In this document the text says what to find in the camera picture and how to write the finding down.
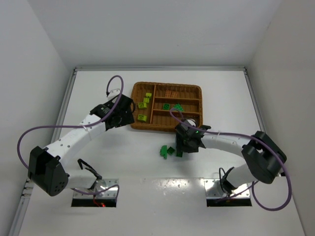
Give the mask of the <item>metal base plate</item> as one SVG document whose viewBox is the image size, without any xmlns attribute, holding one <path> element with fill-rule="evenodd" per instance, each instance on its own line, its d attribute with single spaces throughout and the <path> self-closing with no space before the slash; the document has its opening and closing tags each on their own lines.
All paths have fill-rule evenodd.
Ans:
<svg viewBox="0 0 315 236">
<path fill-rule="evenodd" d="M 250 191 L 248 184 L 243 184 L 237 189 L 232 190 L 231 194 L 224 193 L 219 184 L 219 179 L 204 179 L 204 187 L 207 199 L 221 199 L 221 198 L 249 198 Z"/>
<path fill-rule="evenodd" d="M 82 197 L 116 198 L 119 193 L 119 179 L 97 180 L 90 189 L 75 188 L 74 192 Z"/>
</svg>

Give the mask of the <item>green long lego brick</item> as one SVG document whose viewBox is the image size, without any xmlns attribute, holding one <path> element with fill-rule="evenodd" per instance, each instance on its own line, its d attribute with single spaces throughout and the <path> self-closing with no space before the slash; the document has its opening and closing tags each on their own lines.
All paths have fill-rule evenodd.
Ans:
<svg viewBox="0 0 315 236">
<path fill-rule="evenodd" d="M 180 104 L 175 104 L 173 108 L 174 108 L 175 110 L 178 110 L 178 111 L 181 111 L 181 112 L 184 111 L 183 107 L 182 107 Z"/>
</svg>

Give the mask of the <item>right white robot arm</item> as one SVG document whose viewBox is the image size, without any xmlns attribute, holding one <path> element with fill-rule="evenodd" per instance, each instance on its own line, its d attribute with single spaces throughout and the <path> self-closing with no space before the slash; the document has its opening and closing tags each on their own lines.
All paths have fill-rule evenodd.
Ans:
<svg viewBox="0 0 315 236">
<path fill-rule="evenodd" d="M 199 148 L 210 148 L 242 157 L 244 165 L 231 167 L 220 177 L 217 186 L 221 194 L 232 194 L 239 186 L 253 181 L 271 184 L 282 167 L 269 149 L 277 154 L 282 163 L 287 160 L 282 150 L 262 131 L 249 137 L 240 137 L 222 133 L 207 134 L 208 129 L 210 127 L 206 125 L 196 129 L 187 120 L 184 124 L 179 123 L 175 127 L 176 149 L 179 153 L 195 153 L 199 152 Z"/>
</svg>

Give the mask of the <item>dark green square lego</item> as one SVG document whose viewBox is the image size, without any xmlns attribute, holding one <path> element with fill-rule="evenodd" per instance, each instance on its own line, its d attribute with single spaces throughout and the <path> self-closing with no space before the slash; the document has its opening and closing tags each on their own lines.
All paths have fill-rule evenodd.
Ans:
<svg viewBox="0 0 315 236">
<path fill-rule="evenodd" d="M 165 111 L 170 110 L 170 104 L 169 103 L 164 103 L 162 109 L 165 110 Z"/>
</svg>

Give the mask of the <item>green small square lego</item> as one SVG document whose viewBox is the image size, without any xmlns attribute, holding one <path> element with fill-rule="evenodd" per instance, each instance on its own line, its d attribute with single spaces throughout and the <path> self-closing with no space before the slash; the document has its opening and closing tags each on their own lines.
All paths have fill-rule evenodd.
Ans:
<svg viewBox="0 0 315 236">
<path fill-rule="evenodd" d="M 169 155 L 172 155 L 174 152 L 175 152 L 175 149 L 174 149 L 173 147 L 169 147 L 169 148 L 167 149 L 167 153 L 168 153 Z"/>
</svg>

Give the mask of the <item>dark green rounded lego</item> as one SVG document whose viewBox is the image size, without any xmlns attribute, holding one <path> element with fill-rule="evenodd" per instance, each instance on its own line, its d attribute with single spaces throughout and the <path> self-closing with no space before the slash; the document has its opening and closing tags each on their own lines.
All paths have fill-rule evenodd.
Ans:
<svg viewBox="0 0 315 236">
<path fill-rule="evenodd" d="M 167 145 L 163 145 L 160 149 L 160 156 L 162 156 L 164 159 L 167 159 L 168 155 L 167 150 L 168 150 Z"/>
</svg>

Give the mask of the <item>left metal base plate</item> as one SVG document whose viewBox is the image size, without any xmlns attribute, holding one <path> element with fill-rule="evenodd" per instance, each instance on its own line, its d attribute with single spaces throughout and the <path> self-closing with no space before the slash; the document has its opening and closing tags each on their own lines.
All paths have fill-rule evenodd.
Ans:
<svg viewBox="0 0 315 236">
<path fill-rule="evenodd" d="M 90 189 L 75 188 L 74 192 L 82 197 L 116 198 L 119 193 L 119 179 L 97 180 Z"/>
</svg>

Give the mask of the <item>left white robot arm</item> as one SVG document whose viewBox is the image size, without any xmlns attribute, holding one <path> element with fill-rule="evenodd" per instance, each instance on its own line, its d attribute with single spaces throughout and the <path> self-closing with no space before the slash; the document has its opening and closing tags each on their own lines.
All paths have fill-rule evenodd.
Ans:
<svg viewBox="0 0 315 236">
<path fill-rule="evenodd" d="M 78 159 L 79 169 L 67 169 L 72 158 L 90 141 L 111 128 L 134 123 L 134 101 L 125 96 L 114 96 L 94 107 L 74 128 L 45 148 L 35 147 L 30 152 L 28 177 L 49 196 L 64 189 L 95 190 L 102 176 L 87 162 Z"/>
</svg>

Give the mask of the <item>lime lego with hole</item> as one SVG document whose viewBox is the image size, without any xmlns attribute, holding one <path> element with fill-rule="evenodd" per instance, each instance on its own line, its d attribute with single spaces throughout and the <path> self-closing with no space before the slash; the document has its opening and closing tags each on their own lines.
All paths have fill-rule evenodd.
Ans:
<svg viewBox="0 0 315 236">
<path fill-rule="evenodd" d="M 137 121 L 138 122 L 147 122 L 147 116 L 144 114 L 138 114 Z"/>
</svg>

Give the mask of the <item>dark green studded lego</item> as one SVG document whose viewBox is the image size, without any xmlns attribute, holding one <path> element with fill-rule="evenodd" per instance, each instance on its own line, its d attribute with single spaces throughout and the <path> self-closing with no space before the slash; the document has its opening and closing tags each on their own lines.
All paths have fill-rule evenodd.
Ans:
<svg viewBox="0 0 315 236">
<path fill-rule="evenodd" d="M 176 152 L 176 156 L 177 156 L 177 157 L 183 157 L 183 152 L 182 152 L 182 151 Z"/>
</svg>

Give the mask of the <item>orange lego plate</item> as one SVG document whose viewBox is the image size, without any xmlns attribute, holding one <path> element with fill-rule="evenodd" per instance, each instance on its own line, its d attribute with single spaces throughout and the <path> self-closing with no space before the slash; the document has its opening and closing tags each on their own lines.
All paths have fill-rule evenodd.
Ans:
<svg viewBox="0 0 315 236">
<path fill-rule="evenodd" d="M 164 97 L 171 97 L 172 91 L 171 90 L 166 90 Z"/>
<path fill-rule="evenodd" d="M 171 93 L 171 98 L 177 98 L 178 97 L 178 92 L 177 91 L 173 91 Z"/>
</svg>

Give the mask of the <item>brown wicker divided basket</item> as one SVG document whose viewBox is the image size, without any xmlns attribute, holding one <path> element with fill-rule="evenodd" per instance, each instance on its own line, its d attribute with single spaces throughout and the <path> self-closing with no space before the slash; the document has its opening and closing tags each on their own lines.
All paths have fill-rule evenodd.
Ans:
<svg viewBox="0 0 315 236">
<path fill-rule="evenodd" d="M 172 116 L 203 124 L 202 90 L 197 85 L 137 82 L 131 99 L 135 102 L 133 129 L 174 132 L 178 122 Z"/>
</svg>

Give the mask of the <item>lime square lego brick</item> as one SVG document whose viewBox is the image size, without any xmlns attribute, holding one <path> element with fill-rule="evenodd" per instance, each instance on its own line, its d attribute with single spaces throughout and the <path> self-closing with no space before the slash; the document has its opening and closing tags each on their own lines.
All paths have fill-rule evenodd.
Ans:
<svg viewBox="0 0 315 236">
<path fill-rule="evenodd" d="M 143 102 L 144 102 L 144 103 L 149 103 L 149 102 L 150 102 L 150 99 L 149 99 L 148 97 L 145 97 L 145 98 L 143 98 Z"/>
</svg>

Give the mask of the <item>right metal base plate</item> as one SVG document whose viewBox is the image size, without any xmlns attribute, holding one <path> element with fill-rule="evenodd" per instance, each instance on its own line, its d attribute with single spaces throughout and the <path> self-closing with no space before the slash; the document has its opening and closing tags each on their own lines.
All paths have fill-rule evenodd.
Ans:
<svg viewBox="0 0 315 236">
<path fill-rule="evenodd" d="M 224 193 L 219 184 L 219 179 L 204 179 L 204 187 L 207 199 L 221 199 L 221 198 L 249 198 L 250 191 L 248 184 L 243 184 L 237 189 L 232 190 L 231 194 Z"/>
</svg>

